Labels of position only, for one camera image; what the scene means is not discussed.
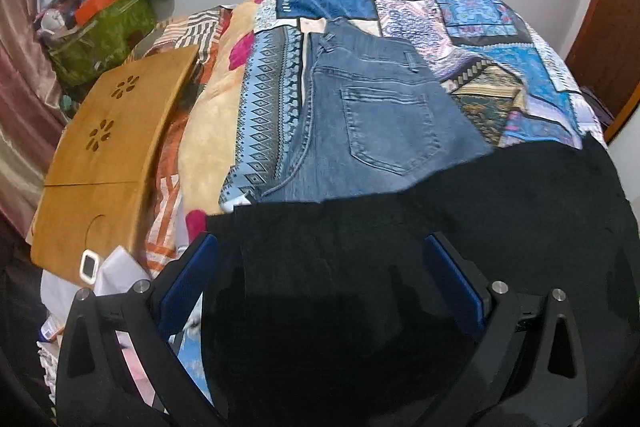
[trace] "blue gripper pad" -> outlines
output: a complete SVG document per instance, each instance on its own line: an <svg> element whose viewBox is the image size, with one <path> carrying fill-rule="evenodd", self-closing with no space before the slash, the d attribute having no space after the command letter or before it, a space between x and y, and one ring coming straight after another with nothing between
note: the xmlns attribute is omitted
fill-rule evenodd
<svg viewBox="0 0 640 427"><path fill-rule="evenodd" d="M422 258L460 331L478 340L491 308L488 281L441 232L425 238Z"/></svg>
<svg viewBox="0 0 640 427"><path fill-rule="evenodd" d="M217 263L218 240L201 233L180 259L171 261L160 272L154 281L154 292L158 291L161 300L154 308L162 338L168 339L184 328Z"/></svg>

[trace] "jeans back pocket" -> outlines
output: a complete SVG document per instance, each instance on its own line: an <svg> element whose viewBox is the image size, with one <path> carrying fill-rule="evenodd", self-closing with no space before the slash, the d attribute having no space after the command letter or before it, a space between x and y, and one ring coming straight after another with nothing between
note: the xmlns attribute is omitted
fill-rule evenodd
<svg viewBox="0 0 640 427"><path fill-rule="evenodd" d="M440 149L425 95L343 87L340 96L351 155L366 165L402 175Z"/></svg>

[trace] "green plastic bag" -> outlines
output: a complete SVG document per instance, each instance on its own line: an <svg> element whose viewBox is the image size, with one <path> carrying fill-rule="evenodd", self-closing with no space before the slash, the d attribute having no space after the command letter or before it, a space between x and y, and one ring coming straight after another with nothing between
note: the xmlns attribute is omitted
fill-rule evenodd
<svg viewBox="0 0 640 427"><path fill-rule="evenodd" d="M105 71L121 65L156 26L147 0L117 0L71 35L49 45L49 57L67 94L81 102Z"/></svg>

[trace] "curtain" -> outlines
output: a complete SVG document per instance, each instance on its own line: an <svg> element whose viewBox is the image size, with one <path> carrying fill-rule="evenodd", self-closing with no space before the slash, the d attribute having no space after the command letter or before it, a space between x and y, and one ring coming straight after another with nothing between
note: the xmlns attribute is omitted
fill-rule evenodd
<svg viewBox="0 0 640 427"><path fill-rule="evenodd" d="M26 237L65 117L31 25L36 0L0 0L0 212Z"/></svg>

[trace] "black pants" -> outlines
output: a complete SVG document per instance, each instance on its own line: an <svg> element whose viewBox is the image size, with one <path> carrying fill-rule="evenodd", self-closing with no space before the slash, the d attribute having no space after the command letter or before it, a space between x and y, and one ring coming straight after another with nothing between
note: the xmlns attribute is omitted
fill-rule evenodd
<svg viewBox="0 0 640 427"><path fill-rule="evenodd" d="M399 194L239 207L211 217L222 264L202 355L232 425L410 425L474 344L456 330L422 240L441 230L489 280L562 288L590 410L640 339L638 227L607 152L527 143Z"/></svg>

